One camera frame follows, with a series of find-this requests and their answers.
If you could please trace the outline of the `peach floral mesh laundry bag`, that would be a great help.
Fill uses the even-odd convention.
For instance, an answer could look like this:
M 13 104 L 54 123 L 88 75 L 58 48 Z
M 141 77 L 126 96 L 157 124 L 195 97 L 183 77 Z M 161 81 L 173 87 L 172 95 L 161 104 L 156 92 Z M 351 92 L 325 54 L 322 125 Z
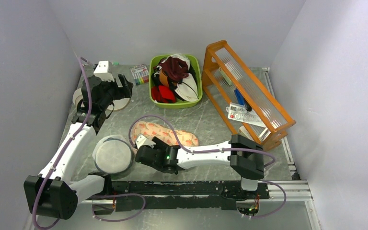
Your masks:
M 176 130 L 175 132 L 178 136 L 179 141 L 184 146 L 190 147 L 199 146 L 199 140 L 194 134 L 183 130 Z M 157 137 L 158 139 L 162 140 L 163 142 L 169 145 L 179 145 L 171 129 L 153 122 L 145 122 L 145 121 L 137 122 L 132 128 L 131 134 L 133 137 L 132 139 L 133 141 L 136 140 L 138 135 L 143 134 L 145 137 L 149 139 Z

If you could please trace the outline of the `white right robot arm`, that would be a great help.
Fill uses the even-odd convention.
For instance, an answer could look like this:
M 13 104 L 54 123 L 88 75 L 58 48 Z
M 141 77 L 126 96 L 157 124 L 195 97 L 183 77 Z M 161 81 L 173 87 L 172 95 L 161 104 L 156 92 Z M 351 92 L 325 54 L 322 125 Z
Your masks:
M 162 173 L 178 174 L 203 165 L 227 165 L 241 176 L 240 194 L 252 198 L 258 191 L 258 181 L 264 178 L 263 148 L 256 142 L 232 135 L 229 141 L 207 146 L 168 145 L 154 137 L 139 135 L 135 161 Z

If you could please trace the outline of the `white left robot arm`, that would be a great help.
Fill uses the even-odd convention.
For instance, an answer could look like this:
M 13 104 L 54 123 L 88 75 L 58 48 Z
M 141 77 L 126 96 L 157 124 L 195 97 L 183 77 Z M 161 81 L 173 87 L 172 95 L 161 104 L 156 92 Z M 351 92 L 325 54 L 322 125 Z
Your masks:
M 114 100 L 130 98 L 133 83 L 123 74 L 105 81 L 94 75 L 81 88 L 83 99 L 77 104 L 65 138 L 54 157 L 37 176 L 29 175 L 23 184 L 30 213 L 56 219 L 69 219 L 82 201 L 99 196 L 108 199 L 113 194 L 111 175 L 91 172 L 80 181 L 71 182 L 78 157 L 98 134 L 108 118 L 106 109 Z

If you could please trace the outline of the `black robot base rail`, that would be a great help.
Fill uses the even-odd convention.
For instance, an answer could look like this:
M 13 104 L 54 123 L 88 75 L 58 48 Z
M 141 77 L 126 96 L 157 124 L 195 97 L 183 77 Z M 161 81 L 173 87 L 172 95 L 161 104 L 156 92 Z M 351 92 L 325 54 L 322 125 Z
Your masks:
M 218 181 L 126 181 L 113 180 L 112 198 L 88 198 L 84 204 L 115 211 L 144 209 L 219 208 L 237 210 L 241 202 L 269 199 L 267 184 L 259 182 L 253 191 L 243 189 L 240 180 Z

